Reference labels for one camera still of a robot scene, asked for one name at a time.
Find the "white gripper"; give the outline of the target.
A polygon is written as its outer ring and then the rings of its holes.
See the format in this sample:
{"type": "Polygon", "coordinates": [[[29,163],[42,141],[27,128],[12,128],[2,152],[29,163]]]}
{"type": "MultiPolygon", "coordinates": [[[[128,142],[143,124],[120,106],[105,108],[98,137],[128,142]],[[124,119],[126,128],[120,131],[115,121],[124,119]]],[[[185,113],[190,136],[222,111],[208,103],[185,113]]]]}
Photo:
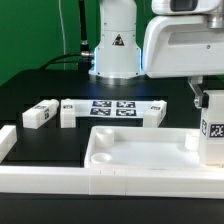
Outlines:
{"type": "Polygon", "coordinates": [[[224,74],[224,29],[208,28],[202,15],[157,16],[145,31],[142,66],[151,78],[194,76],[188,84],[201,109],[202,76],[224,74]]]}

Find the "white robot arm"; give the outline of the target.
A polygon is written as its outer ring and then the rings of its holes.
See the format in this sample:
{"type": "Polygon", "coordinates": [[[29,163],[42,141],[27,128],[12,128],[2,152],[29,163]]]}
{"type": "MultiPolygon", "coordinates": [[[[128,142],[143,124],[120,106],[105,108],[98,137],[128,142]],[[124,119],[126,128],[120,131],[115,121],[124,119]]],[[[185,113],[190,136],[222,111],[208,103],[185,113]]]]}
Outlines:
{"type": "Polygon", "coordinates": [[[152,0],[156,14],[143,46],[136,44],[134,0],[100,0],[100,43],[90,77],[108,84],[134,77],[187,77],[195,106],[206,108],[199,84],[224,74],[224,0],[152,0]]]}

